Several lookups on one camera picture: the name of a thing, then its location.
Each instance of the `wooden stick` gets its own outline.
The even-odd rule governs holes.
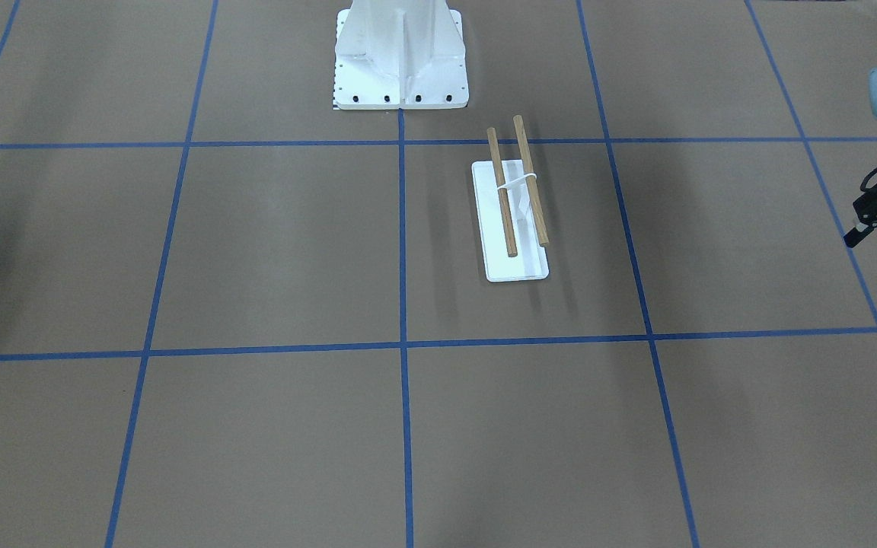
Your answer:
[[[496,186],[505,185],[505,174],[502,172],[502,157],[499,153],[499,140],[496,138],[496,128],[486,130],[486,138],[490,140],[490,156],[493,158],[493,173],[496,174]],[[502,232],[505,234],[505,254],[517,256],[516,235],[512,231],[512,212],[509,211],[509,194],[505,188],[500,188],[496,193],[500,199],[500,215],[502,216]]]
[[[516,143],[519,145],[519,157],[523,160],[523,173],[532,174],[533,156],[530,154],[530,143],[526,140],[526,128],[523,127],[523,117],[512,117],[512,125],[516,128]],[[544,210],[540,205],[540,192],[537,188],[536,177],[526,177],[526,190],[530,192],[530,209],[533,209],[533,225],[537,228],[537,240],[540,247],[546,247],[550,243],[547,238],[547,223],[544,221]]]

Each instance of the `white mounting plate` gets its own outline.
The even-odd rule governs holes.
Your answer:
[[[462,14],[449,10],[462,36]],[[337,14],[337,38],[351,10]],[[336,58],[333,70],[333,107],[341,110],[387,110],[394,108],[463,108],[469,103],[465,59],[435,59],[427,70],[411,78],[408,97],[401,97],[394,76],[376,72],[369,60]]]
[[[504,160],[502,170],[505,171],[505,180],[516,180],[523,177],[523,162]],[[516,235],[518,251],[514,257],[505,254],[505,234],[502,232],[502,216],[492,162],[473,163],[473,188],[476,190],[476,209],[480,218],[480,239],[483,240],[483,262],[487,280],[518,282],[546,278],[550,274],[547,251],[540,247],[537,240],[537,229],[533,225],[533,214],[529,207],[530,194],[526,190],[526,184],[518,185],[508,191],[512,229]]]

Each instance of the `wooden dowel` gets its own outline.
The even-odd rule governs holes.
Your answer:
[[[496,174],[496,186],[505,185],[505,174],[502,172],[502,157],[499,153],[499,140],[496,128],[486,130],[486,138],[490,140],[490,156],[493,159],[493,173]],[[505,234],[505,254],[516,256],[516,235],[512,231],[512,212],[509,211],[509,194],[505,188],[496,191],[500,199],[500,215],[502,216],[502,232]]]
[[[516,128],[516,143],[519,145],[519,157],[523,160],[523,173],[535,173],[530,143],[526,140],[526,128],[523,127],[523,117],[519,114],[512,117],[512,125]],[[533,209],[533,225],[537,229],[537,240],[540,241],[540,247],[546,247],[550,239],[547,238],[547,223],[544,221],[544,210],[540,205],[540,191],[537,188],[536,177],[526,177],[526,190],[530,192],[530,209]]]

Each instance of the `tiled floor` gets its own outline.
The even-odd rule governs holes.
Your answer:
[[[877,0],[455,0],[407,113],[347,4],[0,0],[0,547],[877,546]]]

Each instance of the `gray floor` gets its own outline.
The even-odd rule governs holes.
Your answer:
[[[0,547],[877,546],[877,0],[455,0],[407,113],[345,7],[0,0]]]

